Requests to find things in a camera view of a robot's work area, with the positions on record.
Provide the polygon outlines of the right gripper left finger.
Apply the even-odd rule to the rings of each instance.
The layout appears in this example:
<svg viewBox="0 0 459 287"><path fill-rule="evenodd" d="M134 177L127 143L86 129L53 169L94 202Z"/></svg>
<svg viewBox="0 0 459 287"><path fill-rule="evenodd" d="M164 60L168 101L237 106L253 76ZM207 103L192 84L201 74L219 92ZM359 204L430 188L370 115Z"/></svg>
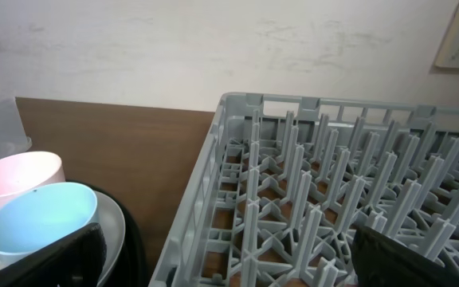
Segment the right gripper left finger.
<svg viewBox="0 0 459 287"><path fill-rule="evenodd" d="M0 287L96 287L106 259L100 224L87 226L0 270Z"/></svg>

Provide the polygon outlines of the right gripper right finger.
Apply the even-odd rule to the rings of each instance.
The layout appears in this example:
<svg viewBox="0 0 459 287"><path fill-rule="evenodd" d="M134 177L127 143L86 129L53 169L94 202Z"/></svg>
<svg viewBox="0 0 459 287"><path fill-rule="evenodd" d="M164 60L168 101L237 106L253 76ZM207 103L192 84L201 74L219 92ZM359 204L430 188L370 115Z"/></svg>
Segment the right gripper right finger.
<svg viewBox="0 0 459 287"><path fill-rule="evenodd" d="M356 229L351 261L359 287L459 287L459 275L370 227Z"/></svg>

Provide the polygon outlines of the pink cup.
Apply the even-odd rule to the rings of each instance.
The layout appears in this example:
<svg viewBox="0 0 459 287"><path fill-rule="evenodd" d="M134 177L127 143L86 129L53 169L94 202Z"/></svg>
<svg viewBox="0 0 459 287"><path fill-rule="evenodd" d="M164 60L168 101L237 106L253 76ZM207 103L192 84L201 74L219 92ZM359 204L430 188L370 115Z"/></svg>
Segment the pink cup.
<svg viewBox="0 0 459 287"><path fill-rule="evenodd" d="M0 159L0 208L23 193L65 181L62 159L49 151L28 151Z"/></svg>

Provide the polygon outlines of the blue cup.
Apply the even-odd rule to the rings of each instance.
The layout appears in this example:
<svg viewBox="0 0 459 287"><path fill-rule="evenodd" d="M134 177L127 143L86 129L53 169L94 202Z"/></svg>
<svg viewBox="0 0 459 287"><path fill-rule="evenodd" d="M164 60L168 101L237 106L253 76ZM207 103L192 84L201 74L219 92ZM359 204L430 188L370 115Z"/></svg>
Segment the blue cup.
<svg viewBox="0 0 459 287"><path fill-rule="evenodd" d="M92 222L95 191L81 183L37 187L0 209L0 262L10 265Z"/></svg>

